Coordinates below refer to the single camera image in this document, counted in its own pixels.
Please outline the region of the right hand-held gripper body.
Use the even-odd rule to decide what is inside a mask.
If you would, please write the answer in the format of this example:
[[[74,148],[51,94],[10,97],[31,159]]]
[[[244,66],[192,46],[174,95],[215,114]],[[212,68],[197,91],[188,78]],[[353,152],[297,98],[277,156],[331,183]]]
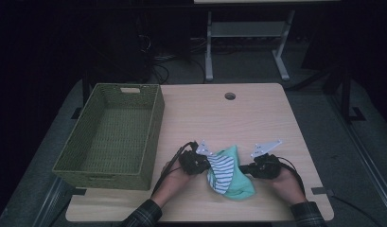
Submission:
[[[270,154],[270,151],[281,144],[281,140],[255,144],[255,149],[251,154],[254,163],[250,164],[250,174],[253,177],[271,180],[279,175],[280,162],[275,155]]]

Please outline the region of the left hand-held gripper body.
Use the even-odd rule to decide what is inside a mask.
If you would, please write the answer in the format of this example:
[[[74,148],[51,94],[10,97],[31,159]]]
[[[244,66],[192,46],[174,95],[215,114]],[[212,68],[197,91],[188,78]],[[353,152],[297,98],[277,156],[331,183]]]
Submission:
[[[196,141],[186,143],[177,152],[177,158],[182,169],[188,175],[197,175],[205,172],[202,161],[207,159],[208,155],[209,152],[204,148],[204,145]]]

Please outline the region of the mint green knit garment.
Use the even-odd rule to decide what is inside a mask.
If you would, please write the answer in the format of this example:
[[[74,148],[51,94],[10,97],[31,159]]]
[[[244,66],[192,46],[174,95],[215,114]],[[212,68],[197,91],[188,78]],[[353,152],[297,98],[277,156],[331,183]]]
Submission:
[[[222,196],[235,201],[245,200],[255,194],[255,188],[251,180],[239,170],[239,158],[237,153],[237,146],[221,150],[214,155],[226,155],[233,157],[234,162],[234,176],[229,189]]]

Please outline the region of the blue striped white garment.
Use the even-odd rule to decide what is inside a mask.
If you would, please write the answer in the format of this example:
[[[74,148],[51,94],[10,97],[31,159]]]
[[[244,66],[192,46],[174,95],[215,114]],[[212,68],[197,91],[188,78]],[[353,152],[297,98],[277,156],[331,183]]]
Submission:
[[[207,172],[207,181],[211,188],[219,193],[225,194],[232,183],[234,176],[234,158],[226,155],[208,156],[210,168]]]

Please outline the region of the person's left hand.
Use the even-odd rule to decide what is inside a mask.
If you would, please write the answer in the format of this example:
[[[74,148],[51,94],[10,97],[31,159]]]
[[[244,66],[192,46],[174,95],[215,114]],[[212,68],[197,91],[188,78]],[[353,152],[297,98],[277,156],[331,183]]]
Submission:
[[[182,169],[180,162],[176,161],[170,168],[169,173],[161,182],[153,197],[157,201],[169,201],[178,192],[185,188],[193,178],[194,175],[188,175]]]

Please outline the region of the person's right hand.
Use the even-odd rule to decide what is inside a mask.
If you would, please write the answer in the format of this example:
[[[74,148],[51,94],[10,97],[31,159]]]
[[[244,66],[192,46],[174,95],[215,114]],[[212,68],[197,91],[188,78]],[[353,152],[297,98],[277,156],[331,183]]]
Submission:
[[[289,204],[306,201],[299,183],[294,175],[283,168],[277,178],[271,180],[271,186],[276,193]]]

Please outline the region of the grey tape strip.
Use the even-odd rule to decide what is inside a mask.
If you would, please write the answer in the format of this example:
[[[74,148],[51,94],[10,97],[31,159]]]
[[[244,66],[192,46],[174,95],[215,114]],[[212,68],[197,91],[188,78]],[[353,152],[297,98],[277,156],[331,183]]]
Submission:
[[[326,194],[330,197],[334,196],[334,192],[331,189],[326,189],[324,187],[312,187],[311,192],[313,195]]]

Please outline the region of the green woven basket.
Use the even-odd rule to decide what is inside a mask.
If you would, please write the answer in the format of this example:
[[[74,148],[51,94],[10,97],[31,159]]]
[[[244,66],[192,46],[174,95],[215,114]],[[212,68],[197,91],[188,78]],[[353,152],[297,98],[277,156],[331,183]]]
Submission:
[[[53,172],[75,187],[150,189],[164,108],[158,84],[98,83]]]

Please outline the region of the black metal stand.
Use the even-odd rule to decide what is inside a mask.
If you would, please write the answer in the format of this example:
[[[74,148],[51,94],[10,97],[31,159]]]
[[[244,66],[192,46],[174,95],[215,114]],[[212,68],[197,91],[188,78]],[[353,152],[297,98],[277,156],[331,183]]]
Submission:
[[[344,121],[351,124],[353,121],[365,121],[366,118],[358,107],[350,105],[351,97],[351,75],[348,68],[342,63],[334,63],[326,69],[312,75],[291,87],[285,88],[285,91],[299,91],[308,87],[313,82],[326,78],[322,91],[324,94],[333,96],[340,91],[341,101],[340,113]]]

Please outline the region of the white metal stand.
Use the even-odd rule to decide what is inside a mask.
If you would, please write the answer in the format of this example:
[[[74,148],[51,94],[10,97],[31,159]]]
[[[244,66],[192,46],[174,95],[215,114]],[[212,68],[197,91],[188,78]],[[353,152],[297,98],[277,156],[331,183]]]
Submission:
[[[291,10],[285,21],[271,22],[215,22],[212,12],[207,13],[206,51],[204,55],[205,80],[212,81],[212,40],[214,38],[279,38],[279,46],[272,51],[273,59],[281,79],[288,81],[289,73],[282,60],[282,54],[290,34],[290,28],[295,15]]]

